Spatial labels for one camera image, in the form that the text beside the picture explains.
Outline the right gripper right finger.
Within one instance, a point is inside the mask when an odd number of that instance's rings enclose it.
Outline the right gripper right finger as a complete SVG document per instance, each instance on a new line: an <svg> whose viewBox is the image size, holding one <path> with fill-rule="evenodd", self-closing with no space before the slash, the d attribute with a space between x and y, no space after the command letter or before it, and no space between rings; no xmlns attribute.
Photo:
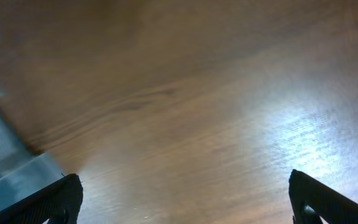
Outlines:
<svg viewBox="0 0 358 224"><path fill-rule="evenodd" d="M295 224L358 223L358 203L304 172L292 170L288 194Z"/></svg>

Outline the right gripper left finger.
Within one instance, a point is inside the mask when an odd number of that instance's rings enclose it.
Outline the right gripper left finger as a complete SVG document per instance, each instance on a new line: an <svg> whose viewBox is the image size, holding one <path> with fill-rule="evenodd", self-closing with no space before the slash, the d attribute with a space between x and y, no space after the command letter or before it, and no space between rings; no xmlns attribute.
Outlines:
<svg viewBox="0 0 358 224"><path fill-rule="evenodd" d="M83 202L77 174L68 174L0 211L0 224L76 224Z"/></svg>

